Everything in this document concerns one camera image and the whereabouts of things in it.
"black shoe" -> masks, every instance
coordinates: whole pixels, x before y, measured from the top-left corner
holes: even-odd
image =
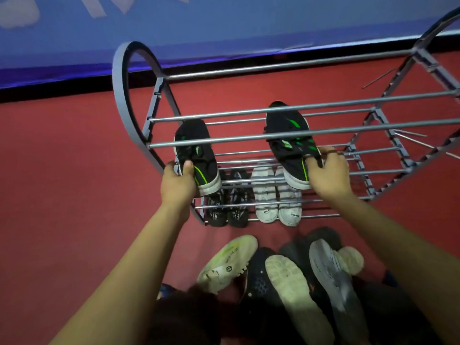
[[[175,141],[210,138],[203,120],[186,120],[176,131]],[[220,189],[220,176],[217,171],[216,157],[210,144],[174,147],[174,153],[179,159],[180,174],[184,162],[191,160],[195,167],[195,181],[200,196],[210,195]]]
[[[225,180],[225,172],[219,171],[220,179]],[[207,205],[216,206],[224,205],[227,203],[227,191],[220,188],[214,194],[207,196]],[[205,210],[204,219],[207,220],[210,226],[221,227],[227,222],[227,209],[226,208],[210,208]]]
[[[319,239],[324,239],[335,251],[338,251],[342,248],[342,241],[338,233],[330,227],[323,226],[314,229],[306,236],[297,237],[291,242],[286,243],[280,248],[280,254],[292,260],[302,271],[310,287],[311,298],[327,317],[329,323],[334,329],[336,338],[338,339],[339,334],[335,324],[328,293],[315,277],[310,264],[310,245]]]
[[[245,170],[232,170],[230,179],[249,179],[249,175]],[[248,183],[237,183],[234,185],[247,185]],[[240,203],[248,203],[249,199],[249,188],[232,189],[230,192],[230,203],[238,205]],[[247,225],[249,219],[249,211],[247,207],[230,207],[228,213],[228,221],[230,226],[234,228],[244,228]]]
[[[256,250],[247,266],[247,282],[238,307],[243,335],[259,344],[305,344],[268,278],[265,260],[275,255],[268,247]]]
[[[270,104],[270,108],[285,106],[287,106],[285,103],[279,101]],[[307,121],[298,111],[267,113],[265,124],[266,133],[309,130]],[[267,141],[275,158],[284,168],[286,182],[294,189],[311,189],[304,157],[306,155],[315,157],[318,161],[318,166],[322,167],[321,154],[312,137],[268,139]]]

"black wall trim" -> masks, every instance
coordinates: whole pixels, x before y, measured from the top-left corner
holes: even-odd
[[[288,63],[296,61],[313,60],[320,58],[342,57],[366,53],[400,51],[412,48],[415,40],[400,40],[379,44],[359,45],[350,47],[339,47],[321,50],[311,50],[294,52],[280,55],[269,55],[252,57],[245,59],[235,59],[223,62],[206,63],[181,66],[165,69],[166,75],[178,75],[209,70],[243,68],[257,65],[267,65],[275,63]],[[430,44],[429,51],[432,53],[451,52],[460,50],[460,35],[448,35],[436,37]],[[153,72],[142,71],[129,75],[130,88],[140,88],[153,86],[155,84]],[[95,76],[82,79],[72,79],[31,85],[23,87],[13,87],[0,90],[0,103],[19,102],[32,99],[45,99],[55,97],[65,97],[84,93],[112,91],[112,77]]]

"shoe rack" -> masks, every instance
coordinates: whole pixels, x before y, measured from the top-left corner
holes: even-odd
[[[446,152],[447,150],[453,148],[459,141],[460,129],[458,129],[453,134],[446,137],[445,142],[442,145],[437,147],[430,148],[429,152],[421,157],[418,160],[412,160],[411,156],[404,147],[401,138],[410,139],[408,137],[402,136],[400,134],[400,129],[407,127],[418,127],[418,126],[441,126],[441,125],[455,125],[460,124],[460,118],[455,119],[441,119],[441,120],[428,120],[428,121],[411,121],[404,123],[390,123],[383,111],[383,105],[387,102],[397,102],[397,101],[408,101],[415,99],[429,99],[436,97],[452,97],[460,103],[460,83],[440,64],[438,61],[426,50],[429,43],[434,39],[434,37],[442,31],[444,28],[452,24],[454,21],[460,18],[460,7],[449,12],[436,22],[427,32],[425,32],[415,43],[415,45],[408,51],[394,51],[394,52],[384,52],[384,53],[371,53],[358,56],[348,56],[348,57],[336,57],[336,58],[327,58],[319,59],[312,61],[304,62],[295,62],[295,63],[283,63],[283,64],[274,64],[274,65],[264,65],[259,67],[249,67],[249,68],[240,68],[240,69],[227,69],[227,70],[216,70],[211,72],[201,72],[201,73],[192,73],[184,75],[173,75],[167,76],[164,74],[161,66],[159,65],[157,59],[153,53],[140,42],[128,42],[122,44],[116,51],[113,61],[112,68],[112,82],[116,104],[120,117],[123,121],[123,124],[128,132],[132,141],[140,148],[144,155],[149,159],[153,166],[160,172],[163,172],[165,163],[158,154],[155,152],[158,148],[164,147],[173,147],[173,146],[184,146],[184,145],[198,145],[202,143],[227,143],[235,141],[250,141],[250,140],[260,140],[268,138],[296,138],[308,136],[316,136],[322,134],[333,134],[333,133],[350,133],[354,132],[353,138],[346,144],[336,144],[333,145],[338,149],[344,151],[345,156],[349,157],[349,162],[356,162],[357,171],[351,172],[351,176],[360,176],[362,177],[367,196],[363,196],[364,200],[374,200],[376,197],[384,194],[389,188],[400,183],[401,180],[408,178],[413,174],[417,169],[431,162],[434,158],[439,156],[441,153]],[[156,83],[154,87],[154,93],[150,101],[150,106],[147,112],[147,116],[142,123],[138,123],[134,116],[134,112],[131,107],[131,102],[129,98],[129,89],[128,89],[128,65],[131,57],[134,53],[141,55],[147,63],[150,65],[152,71],[156,76]],[[368,99],[359,99],[359,100],[348,100],[341,102],[327,102],[327,103],[317,103],[317,104],[305,104],[297,106],[288,106],[288,107],[277,107],[277,108],[264,108],[264,109],[248,109],[240,111],[225,111],[225,112],[216,112],[211,114],[198,114],[198,115],[187,115],[183,116],[180,113],[179,107],[176,104],[174,96],[171,92],[169,86],[170,81],[174,80],[183,80],[183,79],[199,79],[199,78],[208,78],[208,77],[218,77],[224,75],[237,75],[245,73],[256,73],[263,72],[266,70],[273,69],[291,69],[293,67],[307,67],[318,64],[335,64],[341,62],[353,62],[360,60],[369,60],[376,58],[388,58],[388,57],[399,57],[405,55],[406,58],[401,64],[397,73],[394,75],[388,87],[385,89],[381,97],[368,98]],[[431,74],[434,79],[436,79],[444,88],[442,92],[427,92],[422,94],[412,94],[412,95],[399,95],[394,96],[392,93],[396,87],[404,79],[408,71],[414,65],[422,65],[422,67]],[[161,99],[166,99],[171,109],[173,115],[171,117],[157,118],[156,112],[158,108],[158,103]],[[364,104],[373,104],[371,108],[366,109],[343,109],[347,106],[359,106]],[[306,110],[312,109],[324,109],[329,108],[331,111],[327,112],[316,112],[316,113],[305,113]],[[341,128],[330,128],[322,130],[311,130],[308,133],[303,132],[282,132],[282,133],[271,133],[271,134],[254,134],[254,135],[243,135],[243,136],[234,136],[234,137],[221,137],[221,138],[209,138],[209,139],[199,139],[199,140],[188,140],[188,141],[165,141],[162,143],[152,143],[152,131],[154,128],[160,128],[163,123],[176,122],[181,123],[184,120],[189,119],[204,119],[207,122],[207,125],[227,125],[235,123],[245,123],[250,121],[261,121],[264,118],[244,118],[241,120],[228,120],[228,121],[218,121],[213,122],[213,118],[217,117],[239,117],[247,116],[253,114],[261,113],[271,113],[279,111],[289,111],[289,110],[299,110],[303,116],[320,116],[320,115],[338,115],[338,114],[348,114],[355,112],[367,112],[366,117],[364,118],[362,126],[355,127],[341,127]],[[358,150],[356,148],[357,139],[360,137],[361,133],[369,131],[385,131],[386,136],[388,137],[391,147],[382,148],[382,149],[371,149],[371,150]],[[277,166],[275,158],[258,158],[257,155],[266,154],[271,152],[270,150],[253,150],[253,151],[235,151],[228,152],[223,154],[215,154],[218,165],[225,170],[228,169],[253,169],[257,167],[267,167],[267,166]],[[361,159],[363,154],[379,153],[379,152],[394,152],[397,153],[399,160],[401,162],[401,167],[398,169],[386,169],[386,170],[371,170],[365,167],[364,162]],[[248,155],[254,155],[253,159],[244,159],[238,160],[238,157],[247,157]],[[219,161],[221,156],[234,156],[234,161]],[[260,165],[258,162],[266,162],[266,164]],[[372,174],[388,174],[388,182],[381,188],[374,188],[370,175]],[[247,182],[250,183],[251,187],[257,186],[259,182],[266,181],[276,181],[283,182],[284,177],[260,177],[248,179]],[[236,186],[236,183],[240,183],[241,180],[222,180],[222,186],[231,189]],[[270,201],[270,202],[252,202],[246,204],[239,204],[238,206],[247,206],[254,207],[255,205],[279,205],[279,204],[288,204],[288,203],[308,203],[308,202],[320,202],[321,199],[317,200],[292,200],[292,201]],[[192,203],[190,208],[192,213],[200,220],[203,224],[207,224],[204,220],[204,210],[207,208],[214,207],[233,207],[233,205],[221,205],[221,206],[207,206],[205,204],[204,198],[201,198],[201,202],[197,205],[196,202]],[[338,214],[323,214],[323,215],[302,215],[302,218],[322,218],[322,217],[336,217]],[[249,219],[250,221],[257,221],[256,218]]]

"red floor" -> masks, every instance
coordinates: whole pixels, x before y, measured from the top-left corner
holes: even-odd
[[[458,52],[437,56],[460,78]],[[249,75],[173,85],[184,115],[288,104],[378,97],[390,75],[361,87],[401,58]],[[396,94],[423,93],[440,86],[421,69],[411,72]],[[132,91],[139,116],[145,114],[152,88]],[[391,122],[457,117],[451,98],[389,103]],[[107,276],[144,223],[158,208],[160,176],[130,141],[119,119],[112,92],[0,105],[0,155],[3,185],[0,207],[0,343],[46,344]],[[365,113],[309,119],[312,129],[358,126]],[[171,116],[162,102],[158,116]],[[154,141],[172,140],[177,125],[154,128]],[[258,134],[263,122],[210,127],[212,137]],[[454,127],[413,129],[439,144]],[[346,143],[351,134],[318,136],[318,144]],[[415,156],[425,147],[404,142]],[[364,134],[358,148],[390,146],[383,132]],[[215,144],[216,153],[267,149],[264,141]],[[164,160],[170,148],[158,149]],[[460,148],[454,152],[460,154]],[[368,169],[399,168],[394,154],[363,156]],[[434,244],[460,255],[456,210],[460,200],[460,161],[441,156],[402,181],[374,205]],[[388,175],[372,177],[382,185]],[[316,209],[315,213],[329,213]],[[203,265],[229,240],[255,235],[273,249],[295,235],[327,225],[344,244],[365,257],[363,276],[379,278],[384,269],[353,229],[340,218],[307,219],[298,228],[250,223],[245,229],[205,227],[191,217],[184,226],[164,281],[187,288]]]

